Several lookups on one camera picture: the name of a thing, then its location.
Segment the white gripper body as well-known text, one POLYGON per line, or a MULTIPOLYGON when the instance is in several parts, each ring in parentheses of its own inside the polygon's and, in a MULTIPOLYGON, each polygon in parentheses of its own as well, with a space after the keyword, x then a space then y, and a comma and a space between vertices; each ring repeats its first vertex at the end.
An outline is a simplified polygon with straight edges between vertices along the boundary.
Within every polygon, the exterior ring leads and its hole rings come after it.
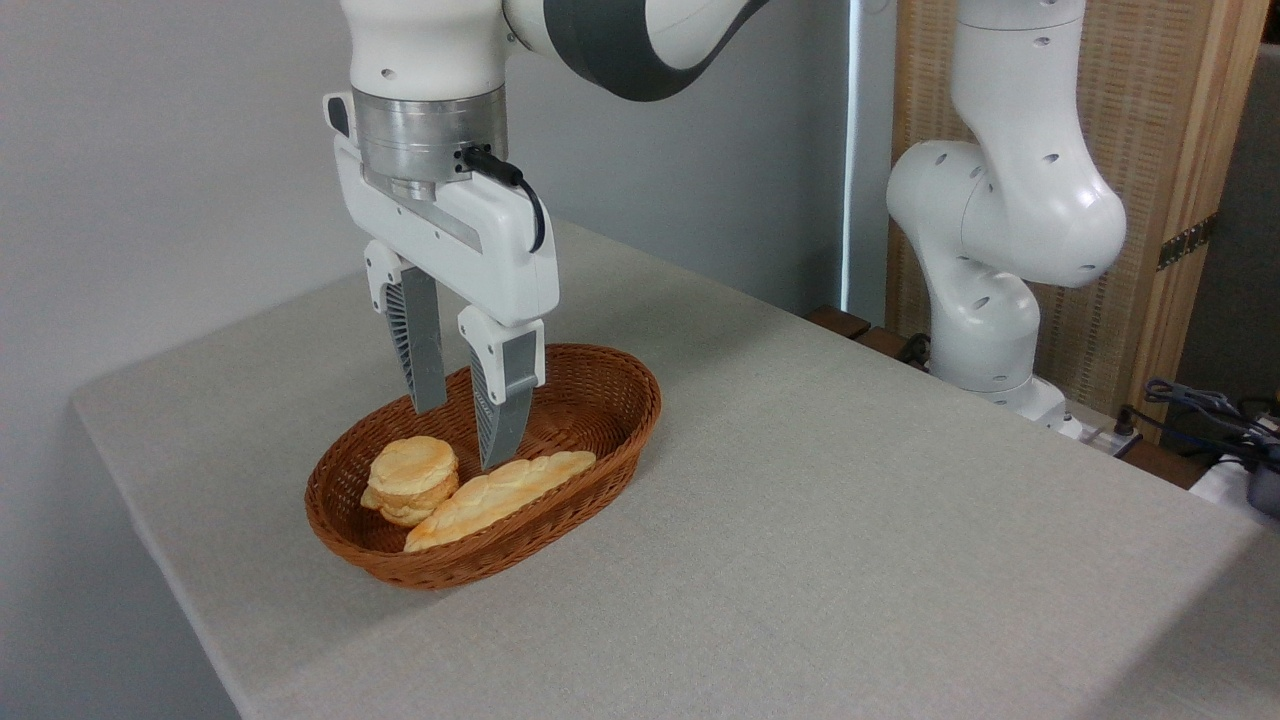
POLYGON ((554 233, 541 225, 522 191, 483 174, 444 183, 433 199, 396 193, 366 170, 356 145, 355 100, 329 94, 326 119, 333 129, 342 193, 355 224, 503 325, 515 327, 549 314, 561 300, 554 233))

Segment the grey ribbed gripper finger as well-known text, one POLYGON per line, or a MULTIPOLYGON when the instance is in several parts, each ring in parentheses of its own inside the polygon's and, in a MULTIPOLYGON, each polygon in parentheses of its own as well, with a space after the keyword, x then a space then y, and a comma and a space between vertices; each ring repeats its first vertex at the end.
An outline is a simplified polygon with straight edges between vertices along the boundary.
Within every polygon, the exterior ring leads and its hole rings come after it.
POLYGON ((413 409, 425 414, 447 401, 436 282, 376 240, 364 256, 372 306, 387 319, 413 409))
POLYGON ((547 382, 545 325, 507 327, 480 307, 460 315, 470 346, 472 397, 484 470, 509 461, 524 438, 532 392, 547 382))

